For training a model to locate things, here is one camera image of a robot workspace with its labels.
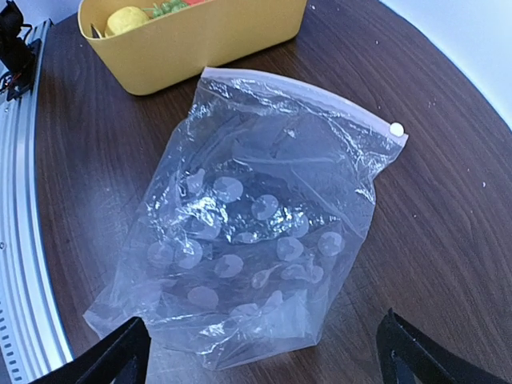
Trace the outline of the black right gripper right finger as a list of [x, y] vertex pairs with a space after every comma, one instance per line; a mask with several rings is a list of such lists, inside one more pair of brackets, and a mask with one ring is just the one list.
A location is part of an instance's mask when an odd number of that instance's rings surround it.
[[504, 383], [451, 353], [393, 310], [376, 333], [384, 383]]

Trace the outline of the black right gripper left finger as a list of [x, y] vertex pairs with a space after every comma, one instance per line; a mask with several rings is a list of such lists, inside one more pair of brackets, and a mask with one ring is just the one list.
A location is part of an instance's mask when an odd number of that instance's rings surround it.
[[132, 317], [70, 363], [36, 379], [41, 383], [144, 383], [151, 337], [140, 317]]

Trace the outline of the clear zip top bag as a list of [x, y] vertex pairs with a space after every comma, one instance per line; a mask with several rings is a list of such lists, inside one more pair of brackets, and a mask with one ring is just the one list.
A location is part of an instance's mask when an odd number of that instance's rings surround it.
[[85, 320], [139, 317], [211, 370], [318, 344], [407, 139], [311, 84], [205, 68]]

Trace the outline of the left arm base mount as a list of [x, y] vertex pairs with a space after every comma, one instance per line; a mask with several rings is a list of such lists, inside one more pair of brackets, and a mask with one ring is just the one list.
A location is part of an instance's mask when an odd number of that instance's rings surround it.
[[8, 102], [19, 99], [34, 86], [42, 40], [28, 42], [32, 32], [35, 28], [24, 23], [16, 3], [6, 1], [1, 10], [1, 64], [6, 68], [1, 75], [1, 94]]

